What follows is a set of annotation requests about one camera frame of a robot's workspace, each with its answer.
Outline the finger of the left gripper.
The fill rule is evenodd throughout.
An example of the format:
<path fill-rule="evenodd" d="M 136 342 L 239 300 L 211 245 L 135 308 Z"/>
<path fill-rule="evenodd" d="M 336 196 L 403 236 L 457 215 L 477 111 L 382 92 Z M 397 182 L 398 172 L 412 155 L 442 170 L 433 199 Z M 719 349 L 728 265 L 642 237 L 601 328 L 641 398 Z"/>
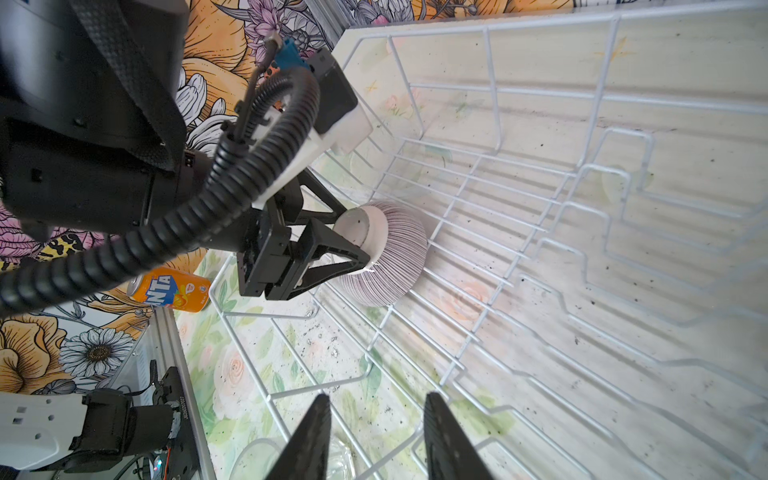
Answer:
<path fill-rule="evenodd" d="M 287 225 L 306 225 L 310 219 L 332 225 L 347 211 L 309 169 L 279 190 L 275 200 Z"/>
<path fill-rule="evenodd" d="M 267 300 L 291 300 L 334 278 L 363 269 L 370 256 L 319 220 L 311 219 L 297 241 L 289 241 L 279 276 Z"/>

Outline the striped grey bowl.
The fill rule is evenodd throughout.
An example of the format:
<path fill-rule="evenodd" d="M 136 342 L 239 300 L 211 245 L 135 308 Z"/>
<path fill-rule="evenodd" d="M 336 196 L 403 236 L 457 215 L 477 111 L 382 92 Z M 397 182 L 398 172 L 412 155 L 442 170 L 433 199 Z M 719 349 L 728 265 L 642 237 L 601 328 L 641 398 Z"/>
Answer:
<path fill-rule="evenodd" d="M 346 211 L 333 231 L 369 255 L 366 266 L 330 281 L 366 307 L 386 307 L 412 289 L 423 272 L 428 241 L 422 222 L 405 206 L 372 201 Z"/>

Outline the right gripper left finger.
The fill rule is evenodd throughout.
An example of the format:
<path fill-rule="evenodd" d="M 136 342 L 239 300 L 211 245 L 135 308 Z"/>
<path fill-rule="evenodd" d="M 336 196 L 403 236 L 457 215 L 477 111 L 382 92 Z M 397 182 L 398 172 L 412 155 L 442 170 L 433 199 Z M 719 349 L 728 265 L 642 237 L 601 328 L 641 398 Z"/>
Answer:
<path fill-rule="evenodd" d="M 325 480 L 331 426 L 330 398 L 319 394 L 265 479 Z"/>

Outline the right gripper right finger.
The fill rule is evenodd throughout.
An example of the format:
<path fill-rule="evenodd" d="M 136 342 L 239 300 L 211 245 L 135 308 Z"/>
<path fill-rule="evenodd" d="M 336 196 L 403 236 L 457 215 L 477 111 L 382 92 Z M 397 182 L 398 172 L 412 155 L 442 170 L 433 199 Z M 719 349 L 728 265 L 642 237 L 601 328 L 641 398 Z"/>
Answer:
<path fill-rule="evenodd" d="M 426 396 L 423 425 L 429 479 L 493 478 L 447 403 L 437 392 Z"/>

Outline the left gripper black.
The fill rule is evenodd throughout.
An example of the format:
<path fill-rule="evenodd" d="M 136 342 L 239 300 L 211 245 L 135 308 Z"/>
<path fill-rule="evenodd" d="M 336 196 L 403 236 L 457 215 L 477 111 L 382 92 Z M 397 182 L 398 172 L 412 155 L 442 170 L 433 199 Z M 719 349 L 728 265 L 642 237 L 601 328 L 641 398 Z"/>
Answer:
<path fill-rule="evenodd" d="M 233 110 L 210 114 L 213 144 L 190 146 L 188 15 L 182 1 L 2 3 L 2 204 L 36 241 L 104 237 L 3 272 L 3 299 L 79 299 L 200 247 L 236 253 L 241 294 L 266 297 L 311 220 L 287 225 L 275 195 L 371 126 L 331 52 L 250 2 L 262 60 Z"/>

